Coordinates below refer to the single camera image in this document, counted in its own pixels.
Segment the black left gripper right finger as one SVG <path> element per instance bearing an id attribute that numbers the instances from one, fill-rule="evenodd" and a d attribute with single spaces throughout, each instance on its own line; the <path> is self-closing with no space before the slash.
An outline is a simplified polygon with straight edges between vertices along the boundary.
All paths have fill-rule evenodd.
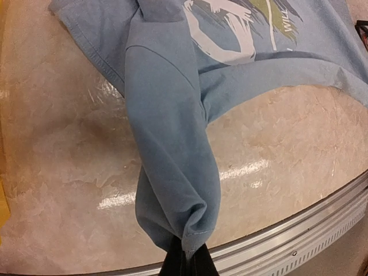
<path id="1" fill-rule="evenodd" d="M 203 244 L 193 255 L 194 276 L 219 276 L 206 244 Z"/>

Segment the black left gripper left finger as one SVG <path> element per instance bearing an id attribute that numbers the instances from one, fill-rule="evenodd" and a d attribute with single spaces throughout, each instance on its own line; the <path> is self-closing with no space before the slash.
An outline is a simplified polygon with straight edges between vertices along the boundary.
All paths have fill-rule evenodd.
<path id="1" fill-rule="evenodd" d="M 182 276 L 184 275 L 184 252 L 181 246 L 181 240 L 173 237 L 170 248 L 167 251 L 159 272 L 160 276 Z"/>

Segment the light blue printed t-shirt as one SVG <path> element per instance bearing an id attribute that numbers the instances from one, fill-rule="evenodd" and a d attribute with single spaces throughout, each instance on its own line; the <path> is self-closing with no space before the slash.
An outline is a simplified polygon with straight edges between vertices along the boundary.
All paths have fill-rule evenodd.
<path id="1" fill-rule="evenodd" d="M 367 104 L 367 52 L 345 1 L 52 1 L 122 94 L 141 156 L 140 226 L 193 255 L 212 234 L 220 178 L 207 125 L 282 86 L 333 86 Z"/>

